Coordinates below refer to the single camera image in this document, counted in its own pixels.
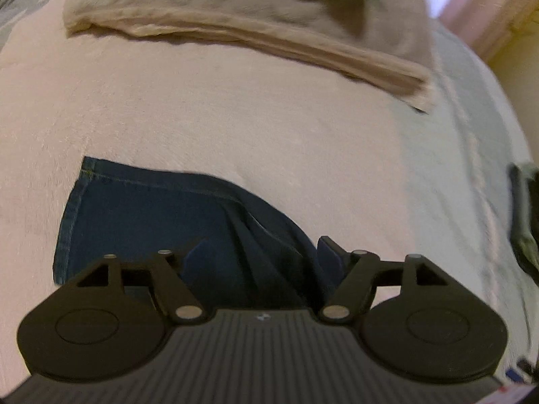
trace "ribbed surface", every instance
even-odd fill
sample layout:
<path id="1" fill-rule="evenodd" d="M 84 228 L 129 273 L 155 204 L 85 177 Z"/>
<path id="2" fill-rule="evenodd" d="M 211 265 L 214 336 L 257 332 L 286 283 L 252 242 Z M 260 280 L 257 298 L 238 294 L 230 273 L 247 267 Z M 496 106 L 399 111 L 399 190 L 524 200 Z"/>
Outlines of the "ribbed surface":
<path id="1" fill-rule="evenodd" d="M 122 378 L 66 384 L 34 376 L 7 404 L 472 404 L 496 389 L 419 384 L 373 363 L 344 328 L 307 311 L 221 311 L 210 323 L 178 328 L 149 364 Z"/>

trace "black plastic device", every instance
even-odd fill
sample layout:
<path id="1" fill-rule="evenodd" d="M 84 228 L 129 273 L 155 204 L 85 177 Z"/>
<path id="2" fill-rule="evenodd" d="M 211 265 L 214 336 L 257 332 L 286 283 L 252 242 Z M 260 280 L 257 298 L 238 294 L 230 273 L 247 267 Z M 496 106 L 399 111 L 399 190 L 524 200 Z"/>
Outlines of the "black plastic device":
<path id="1" fill-rule="evenodd" d="M 106 256 L 23 319 L 31 376 L 5 403 L 472 404 L 500 386 L 505 324 L 448 274 L 320 248 L 347 276 L 317 312 L 206 311 L 178 276 L 185 251 Z"/>

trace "folded towel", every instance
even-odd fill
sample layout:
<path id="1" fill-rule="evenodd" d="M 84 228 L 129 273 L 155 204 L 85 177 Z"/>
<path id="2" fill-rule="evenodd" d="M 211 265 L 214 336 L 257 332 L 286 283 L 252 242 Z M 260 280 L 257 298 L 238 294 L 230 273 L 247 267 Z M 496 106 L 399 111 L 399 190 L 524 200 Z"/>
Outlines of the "folded towel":
<path id="1" fill-rule="evenodd" d="M 425 0 L 67 0 L 64 25 L 240 43 L 361 78 L 423 111 L 433 103 Z"/>

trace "dark blue jeans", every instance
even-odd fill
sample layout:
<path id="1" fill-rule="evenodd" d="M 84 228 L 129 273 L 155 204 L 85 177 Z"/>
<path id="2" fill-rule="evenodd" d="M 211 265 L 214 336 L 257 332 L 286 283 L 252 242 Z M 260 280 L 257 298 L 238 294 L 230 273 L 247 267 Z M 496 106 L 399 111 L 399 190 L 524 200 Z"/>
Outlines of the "dark blue jeans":
<path id="1" fill-rule="evenodd" d="M 63 284 L 104 254 L 143 260 L 196 238 L 204 240 L 180 277 L 209 309 L 317 311 L 343 277 L 337 257 L 321 260 L 294 222 L 230 182 L 88 157 L 60 224 L 53 276 Z"/>

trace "bed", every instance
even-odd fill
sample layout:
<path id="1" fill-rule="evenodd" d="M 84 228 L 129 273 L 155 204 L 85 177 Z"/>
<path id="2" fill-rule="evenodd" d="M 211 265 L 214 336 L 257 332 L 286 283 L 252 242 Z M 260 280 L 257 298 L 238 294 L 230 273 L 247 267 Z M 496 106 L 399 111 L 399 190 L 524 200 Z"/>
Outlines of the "bed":
<path id="1" fill-rule="evenodd" d="M 423 113 L 248 47 L 67 36 L 65 1 L 0 0 L 0 395 L 27 375 L 17 325 L 55 290 L 58 226 L 84 156 L 227 179 L 313 242 L 423 254 L 505 320 L 501 379 L 519 357 L 536 359 L 539 289 L 508 239 L 507 171 L 531 160 L 527 142 L 490 70 L 437 21 Z"/>

